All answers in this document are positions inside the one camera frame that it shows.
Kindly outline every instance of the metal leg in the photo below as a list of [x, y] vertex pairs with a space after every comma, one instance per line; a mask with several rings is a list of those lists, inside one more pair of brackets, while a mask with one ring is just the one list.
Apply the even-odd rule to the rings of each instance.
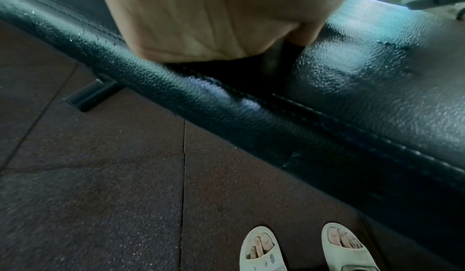
[[64, 98], [64, 100], [80, 112], [88, 112], [101, 102], [114, 95], [123, 87], [105, 74], [95, 73], [96, 80], [83, 89]]

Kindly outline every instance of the seam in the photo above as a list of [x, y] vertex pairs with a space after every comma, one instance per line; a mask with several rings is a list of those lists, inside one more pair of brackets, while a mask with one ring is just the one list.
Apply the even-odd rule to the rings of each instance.
[[[84, 24], [88, 25], [89, 27], [91, 27], [91, 28], [93, 28], [93, 29], [95, 29], [95, 30], [97, 30], [97, 31], [99, 31], [99, 32], [102, 32], [102, 33], [104, 33], [104, 34], [106, 34], [106, 35], [108, 35], [108, 36], [110, 36], [110, 37], [112, 37], [112, 38], [115, 38], [115, 39], [117, 39], [117, 40], [119, 40], [119, 41], [121, 41], [121, 42], [124, 42], [124, 40], [121, 38], [120, 35], [117, 35], [117, 34], [114, 34], [114, 33], [112, 33], [112, 32], [108, 32], [108, 31], [106, 31], [106, 30], [100, 29], [100, 28], [96, 27], [95, 25], [91, 24], [91, 23], [88, 22], [88, 21], [79, 20], [79, 19], [77, 19], [76, 17], [74, 17], [74, 16], [72, 16], [72, 15], [70, 15], [70, 14], [64, 12], [64, 11], [61, 11], [61, 10], [59, 10], [59, 9], [57, 9], [57, 8], [51, 6], [51, 5], [48, 5], [48, 4], [46, 4], [46, 3], [43, 3], [43, 2], [41, 2], [41, 1], [38, 1], [38, 0], [32, 0], [32, 1], [35, 1], [35, 2], [37, 2], [37, 3], [39, 3], [39, 4], [43, 5], [43, 6], [46, 6], [46, 7], [50, 8], [50, 9], [52, 9], [52, 10], [54, 10], [54, 11], [57, 11], [57, 12], [59, 12], [59, 13], [65, 15], [65, 16], [67, 16], [67, 17], [70, 17], [70, 18], [72, 18], [73, 20], [75, 20], [75, 21], [77, 21], [77, 22], [79, 22], [79, 23], [84, 23]], [[251, 100], [260, 102], [260, 103], [263, 104], [263, 105], [270, 106], [270, 107], [274, 108], [275, 110], [279, 110], [279, 111], [281, 111], [281, 112], [284, 112], [284, 113], [286, 113], [286, 114], [289, 114], [289, 115], [291, 115], [292, 117], [298, 118], [298, 119], [300, 119], [300, 120], [303, 121], [303, 122], [309, 122], [309, 120], [308, 120], [307, 118], [305, 118], [305, 117], [303, 117], [303, 116], [301, 116], [301, 115], [297, 115], [297, 114], [295, 114], [294, 112], [285, 110], [285, 109], [283, 109], [283, 108], [281, 108], [281, 107], [276, 106], [276, 105], [273, 104], [273, 103], [266, 102], [266, 101], [264, 101], [264, 100], [262, 100], [262, 99], [260, 99], [260, 98], [258, 98], [258, 97], [252, 96], [252, 95], [250, 95], [250, 94], [247, 94], [247, 93], [244, 93], [244, 92], [242, 92], [242, 91], [239, 91], [239, 90], [237, 90], [237, 89], [235, 89], [235, 88], [232, 88], [232, 87], [230, 87], [230, 86], [228, 86], [228, 85], [225, 85], [225, 84], [223, 84], [222, 82], [220, 82], [220, 81], [218, 81], [218, 80], [215, 80], [215, 79], [213, 79], [213, 78], [211, 78], [211, 77], [207, 77], [207, 76], [202, 75], [202, 74], [200, 74], [200, 73], [198, 73], [198, 72], [195, 72], [195, 71], [193, 71], [193, 70], [191, 70], [191, 69], [185, 67], [185, 66], [182, 65], [182, 64], [176, 64], [176, 65], [178, 65], [178, 66], [180, 66], [181, 68], [183, 68], [184, 70], [188, 71], [190, 74], [195, 75], [196, 77], [198, 77], [198, 78], [200, 78], [200, 79], [202, 79], [202, 80], [206, 80], [206, 81], [208, 81], [208, 82], [210, 82], [210, 83], [212, 83], [212, 84], [214, 84], [214, 85], [216, 85], [216, 86], [218, 86], [218, 87], [221, 87], [221, 88], [230, 90], [230, 91], [232, 91], [232, 92], [238, 93], [238, 94], [240, 94], [241, 96], [243, 96], [243, 97], [245, 97], [245, 98], [247, 98], [247, 99], [251, 99]], [[284, 101], [289, 102], [289, 103], [291, 103], [291, 104], [293, 104], [293, 105], [295, 105], [295, 106], [298, 106], [298, 107], [303, 108], [303, 109], [305, 109], [305, 110], [308, 110], [308, 111], [310, 111], [310, 112], [312, 112], [312, 113], [315, 113], [315, 114], [317, 114], [317, 115], [319, 115], [319, 116], [321, 116], [321, 117], [323, 117], [323, 118], [325, 118], [325, 119], [328, 119], [328, 120], [331, 120], [331, 121], [333, 121], [333, 122], [335, 122], [335, 123], [341, 124], [342, 126], [345, 126], [345, 127], [347, 127], [347, 128], [351, 128], [351, 129], [354, 129], [354, 130], [358, 131], [358, 132], [361, 133], [361, 134], [364, 134], [364, 135], [369, 136], [369, 137], [372, 138], [372, 139], [375, 139], [375, 140], [378, 140], [378, 141], [382, 141], [382, 142], [384, 142], [385, 144], [387, 144], [387, 145], [389, 145], [389, 146], [393, 146], [393, 147], [395, 147], [395, 148], [397, 148], [397, 149], [399, 149], [399, 150], [407, 151], [407, 152], [412, 153], [412, 154], [414, 154], [414, 155], [416, 155], [416, 156], [418, 156], [418, 157], [420, 157], [420, 158], [423, 158], [423, 159], [425, 159], [425, 160], [427, 160], [427, 161], [429, 161], [429, 162], [432, 162], [432, 163], [438, 164], [438, 165], [440, 165], [440, 166], [443, 166], [443, 167], [449, 168], [449, 169], [451, 169], [451, 170], [454, 170], [454, 171], [456, 171], [456, 172], [460, 172], [460, 173], [462, 173], [462, 174], [465, 174], [465, 170], [464, 170], [464, 169], [455, 167], [455, 166], [453, 166], [453, 165], [451, 165], [451, 164], [449, 164], [449, 163], [447, 163], [447, 162], [445, 162], [445, 161], [436, 159], [436, 158], [431, 157], [431, 156], [429, 156], [429, 155], [425, 155], [425, 154], [421, 153], [420, 151], [417, 151], [417, 150], [412, 149], [412, 148], [408, 148], [408, 147], [406, 147], [406, 146], [404, 146], [404, 145], [402, 145], [402, 144], [393, 142], [393, 141], [391, 141], [391, 140], [389, 140], [389, 139], [386, 139], [386, 138], [384, 138], [384, 137], [381, 137], [381, 136], [379, 136], [379, 135], [376, 135], [376, 134], [374, 134], [374, 133], [372, 133], [372, 132], [369, 132], [369, 131], [366, 131], [366, 130], [364, 130], [364, 129], [355, 127], [355, 126], [353, 126], [353, 125], [351, 125], [351, 124], [345, 123], [345, 122], [343, 122], [343, 121], [341, 121], [341, 120], [339, 120], [339, 119], [337, 119], [337, 118], [335, 118], [335, 117], [329, 116], [329, 115], [327, 115], [327, 114], [325, 114], [325, 113], [323, 113], [323, 112], [319, 112], [319, 111], [314, 110], [314, 109], [312, 109], [312, 108], [310, 108], [310, 107], [304, 106], [304, 105], [302, 105], [302, 104], [300, 104], [300, 103], [298, 103], [298, 102], [295, 102], [295, 101], [293, 101], [293, 100], [291, 100], [291, 99], [288, 99], [288, 98], [279, 96], [279, 95], [277, 95], [277, 94], [275, 94], [275, 93], [272, 93], [271, 95], [272, 95], [273, 97], [275, 97], [275, 98], [278, 98], [278, 99], [280, 99], [280, 100], [284, 100]], [[383, 152], [381, 152], [379, 149], [376, 149], [376, 148], [374, 148], [374, 147], [369, 147], [368, 145], [365, 145], [365, 144], [363, 144], [363, 143], [359, 143], [359, 142], [357, 142], [355, 139], [348, 137], [348, 136], [345, 135], [344, 133], [333, 131], [333, 129], [327, 127], [327, 126], [326, 126], [323, 122], [321, 122], [321, 121], [310, 121], [310, 122], [311, 122], [314, 126], [318, 126], [318, 127], [322, 128], [323, 130], [330, 132], [330, 133], [331, 133], [332, 135], [334, 135], [334, 136], [342, 137], [342, 138], [344, 138], [347, 142], [354, 143], [355, 145], [359, 146], [360, 148], [368, 149], [370, 152], [377, 153], [379, 156], [381, 156], [381, 157], [383, 157], [383, 158], [391, 159], [391, 160], [393, 160], [395, 163], [400, 163], [400, 162], [401, 162], [400, 159], [395, 158], [395, 157], [393, 157], [393, 156], [391, 156], [391, 155], [388, 155], [388, 154], [386, 154], [386, 153], [383, 153]], [[408, 167], [409, 169], [416, 169], [416, 170], [422, 171], [424, 174], [430, 174], [430, 173], [431, 173], [431, 172], [429, 172], [429, 171], [427, 171], [427, 170], [420, 169], [420, 168], [418, 168], [417, 166], [414, 166], [414, 165], [412, 165], [412, 164], [407, 165], [407, 167]]]

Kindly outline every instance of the textured black leather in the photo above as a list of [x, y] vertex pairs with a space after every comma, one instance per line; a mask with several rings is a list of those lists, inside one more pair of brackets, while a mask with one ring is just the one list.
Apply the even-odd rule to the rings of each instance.
[[465, 27], [348, 0], [314, 46], [162, 65], [103, 0], [0, 0], [0, 17], [464, 266]]

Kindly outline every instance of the slide sandal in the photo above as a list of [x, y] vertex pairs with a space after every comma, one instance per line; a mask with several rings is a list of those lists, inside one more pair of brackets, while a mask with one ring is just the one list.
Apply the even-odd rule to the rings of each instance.
[[328, 232], [331, 227], [340, 228], [344, 233], [356, 237], [349, 229], [337, 223], [328, 223], [321, 231], [321, 242], [326, 262], [330, 271], [379, 271], [368, 249], [358, 240], [361, 249], [348, 249], [329, 242]]
[[[274, 247], [263, 256], [257, 259], [250, 258], [250, 249], [254, 246], [254, 238], [266, 233], [274, 244]], [[241, 257], [239, 259], [240, 271], [287, 271], [282, 258], [278, 241], [270, 229], [264, 226], [253, 228], [244, 239], [241, 247]]]

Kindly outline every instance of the floor tile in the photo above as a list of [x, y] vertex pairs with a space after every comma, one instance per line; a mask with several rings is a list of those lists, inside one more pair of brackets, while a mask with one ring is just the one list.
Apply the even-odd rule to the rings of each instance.
[[0, 21], [0, 168], [76, 62]]
[[218, 136], [186, 122], [185, 152], [228, 149], [234, 146]]
[[462, 270], [380, 223], [369, 218], [365, 221], [391, 271]]
[[179, 270], [184, 157], [6, 174], [0, 269]]
[[373, 247], [354, 210], [239, 149], [186, 155], [184, 271], [239, 270], [242, 241], [259, 224], [275, 232], [291, 269], [325, 266], [321, 229], [333, 221]]
[[80, 65], [10, 168], [182, 153], [184, 120], [129, 90], [87, 113], [62, 99], [92, 80], [89, 70]]

